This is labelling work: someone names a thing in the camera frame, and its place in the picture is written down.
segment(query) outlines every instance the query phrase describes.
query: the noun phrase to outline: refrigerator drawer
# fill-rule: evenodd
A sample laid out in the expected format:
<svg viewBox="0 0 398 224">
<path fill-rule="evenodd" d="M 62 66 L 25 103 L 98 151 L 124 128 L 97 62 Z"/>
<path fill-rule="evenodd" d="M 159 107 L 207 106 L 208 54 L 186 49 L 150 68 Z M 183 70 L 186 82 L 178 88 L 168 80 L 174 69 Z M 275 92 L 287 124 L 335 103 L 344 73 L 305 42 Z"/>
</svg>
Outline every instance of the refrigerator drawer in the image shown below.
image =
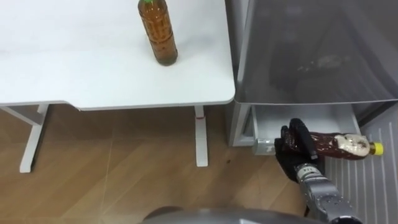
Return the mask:
<svg viewBox="0 0 398 224">
<path fill-rule="evenodd" d="M 252 106 L 250 118 L 255 155 L 274 155 L 274 139 L 292 118 L 300 118 L 310 131 L 360 133 L 351 105 Z"/>
</svg>

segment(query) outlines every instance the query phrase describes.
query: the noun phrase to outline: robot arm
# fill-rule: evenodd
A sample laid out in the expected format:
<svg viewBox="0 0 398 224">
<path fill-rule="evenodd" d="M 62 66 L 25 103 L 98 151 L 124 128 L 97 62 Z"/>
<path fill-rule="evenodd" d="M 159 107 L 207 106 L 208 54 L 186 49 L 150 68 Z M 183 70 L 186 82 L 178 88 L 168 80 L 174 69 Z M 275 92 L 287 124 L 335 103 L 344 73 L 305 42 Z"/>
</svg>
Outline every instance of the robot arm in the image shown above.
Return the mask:
<svg viewBox="0 0 398 224">
<path fill-rule="evenodd" d="M 307 205 L 321 222 L 329 224 L 362 224 L 352 206 L 313 164 L 295 168 Z"/>
</svg>

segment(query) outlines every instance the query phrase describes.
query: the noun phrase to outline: bottle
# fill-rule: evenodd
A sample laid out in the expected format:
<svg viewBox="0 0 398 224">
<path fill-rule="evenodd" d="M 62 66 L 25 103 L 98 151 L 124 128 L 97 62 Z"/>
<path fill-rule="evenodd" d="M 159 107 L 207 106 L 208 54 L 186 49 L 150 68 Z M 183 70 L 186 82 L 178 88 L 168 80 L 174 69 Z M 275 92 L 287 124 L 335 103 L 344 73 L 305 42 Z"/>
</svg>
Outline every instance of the bottle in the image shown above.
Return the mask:
<svg viewBox="0 0 398 224">
<path fill-rule="evenodd" d="M 339 159 L 358 160 L 364 159 L 368 155 L 381 156 L 383 154 L 383 145 L 379 142 L 369 142 L 366 136 L 310 132 L 304 123 L 297 118 L 290 121 L 289 128 L 287 126 L 282 127 L 281 137 L 285 141 L 284 144 L 288 146 L 288 150 L 309 153 L 310 155 L 317 154 Z"/>
<path fill-rule="evenodd" d="M 138 10 L 156 60 L 172 65 L 178 52 L 165 0 L 139 0 Z"/>
</svg>

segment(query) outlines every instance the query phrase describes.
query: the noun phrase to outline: refrigerator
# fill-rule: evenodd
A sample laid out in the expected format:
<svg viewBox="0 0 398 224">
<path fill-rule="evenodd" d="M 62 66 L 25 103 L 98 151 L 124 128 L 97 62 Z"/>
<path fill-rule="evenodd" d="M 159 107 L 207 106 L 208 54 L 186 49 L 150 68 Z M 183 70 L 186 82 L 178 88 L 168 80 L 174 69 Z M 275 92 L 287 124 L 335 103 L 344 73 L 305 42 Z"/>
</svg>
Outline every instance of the refrigerator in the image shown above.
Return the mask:
<svg viewBox="0 0 398 224">
<path fill-rule="evenodd" d="M 398 1 L 226 4 L 236 81 L 229 145 L 273 155 L 291 118 L 380 141 L 383 156 L 327 159 L 326 175 L 365 223 L 398 223 Z"/>
</svg>

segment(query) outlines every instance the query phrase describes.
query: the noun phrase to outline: refrigerator door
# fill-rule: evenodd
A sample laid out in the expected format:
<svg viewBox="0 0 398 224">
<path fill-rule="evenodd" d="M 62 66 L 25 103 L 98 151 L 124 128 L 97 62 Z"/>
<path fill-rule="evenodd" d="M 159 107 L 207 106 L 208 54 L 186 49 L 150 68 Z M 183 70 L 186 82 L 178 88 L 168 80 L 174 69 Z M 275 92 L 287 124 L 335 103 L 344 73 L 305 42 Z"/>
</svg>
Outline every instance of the refrigerator door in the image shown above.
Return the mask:
<svg viewBox="0 0 398 224">
<path fill-rule="evenodd" d="M 398 1 L 251 0 L 236 101 L 398 99 Z"/>
</svg>

